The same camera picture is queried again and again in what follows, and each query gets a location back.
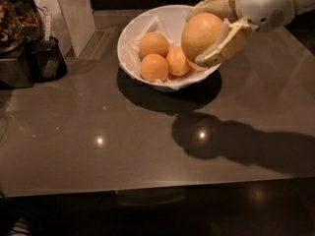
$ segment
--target gray table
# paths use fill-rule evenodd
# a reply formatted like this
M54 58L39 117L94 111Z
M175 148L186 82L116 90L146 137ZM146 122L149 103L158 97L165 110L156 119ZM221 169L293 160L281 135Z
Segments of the gray table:
M286 29L175 93L118 70L117 37L57 82L0 91L5 194L315 177L315 58Z

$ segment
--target black container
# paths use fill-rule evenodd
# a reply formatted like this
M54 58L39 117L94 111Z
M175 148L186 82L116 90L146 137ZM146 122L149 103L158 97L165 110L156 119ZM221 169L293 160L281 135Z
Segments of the black container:
M47 42L42 42L42 37L34 39L26 45L26 51L36 82L55 81L67 73L57 38L51 36Z

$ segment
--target bowl rim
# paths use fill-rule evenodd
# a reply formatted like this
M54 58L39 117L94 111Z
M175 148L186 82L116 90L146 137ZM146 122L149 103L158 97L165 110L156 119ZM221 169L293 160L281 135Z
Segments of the bowl rim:
M218 64L212 68L209 68L212 70L212 72L208 75L208 76L205 76L205 78L202 78L201 80L198 80L198 82L187 82L187 83L183 83L181 84L178 88L172 88L170 87L169 85L159 85L159 84L155 84L155 83L151 83L151 82L148 82L146 80L144 80L143 78L141 77L136 77L134 76L124 65L123 63L121 62L121 54L120 54L120 51L119 51L119 48L121 47L121 42L122 42L122 37L123 35L125 34L126 30L128 29L128 26L131 25L132 23L134 23L135 21L137 21L139 18L141 17L144 17L146 16L147 14L151 13L151 12L154 12L154 11L158 11L158 10L161 10L161 9L166 9L166 8L187 8L187 9L191 9L193 8L193 6L190 6L190 5L181 5L181 4L174 4L174 5L163 5L163 6L159 6L159 7L156 7L156 8L153 8L153 9L150 9L150 10L147 10L143 13L141 13L140 15L138 15L136 18L134 18L132 21L130 21L128 23L128 25L124 28L124 30L120 33L119 37L118 37L118 42L117 42L117 54L118 54L118 61L119 61L119 67L124 70L132 79L135 79L139 82L142 82L144 84L147 84L155 89L158 89L158 90L163 90L163 91L177 91L177 90L180 90L180 89L184 89L184 88L187 88L193 84L196 84L196 83L199 83L203 80L205 80L211 73L213 73L221 64Z

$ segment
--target floor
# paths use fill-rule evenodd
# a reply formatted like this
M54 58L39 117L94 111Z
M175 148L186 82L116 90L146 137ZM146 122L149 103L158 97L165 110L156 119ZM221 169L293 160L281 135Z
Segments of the floor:
M314 236L315 179L0 201L0 235Z

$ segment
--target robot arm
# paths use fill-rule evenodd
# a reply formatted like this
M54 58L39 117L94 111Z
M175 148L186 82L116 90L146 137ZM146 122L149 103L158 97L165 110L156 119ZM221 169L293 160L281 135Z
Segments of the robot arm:
M187 20L200 12L223 20L217 42L199 55L195 63L212 67L230 58L247 43L253 31L270 31L288 25L296 15L315 10L315 0L204 0Z

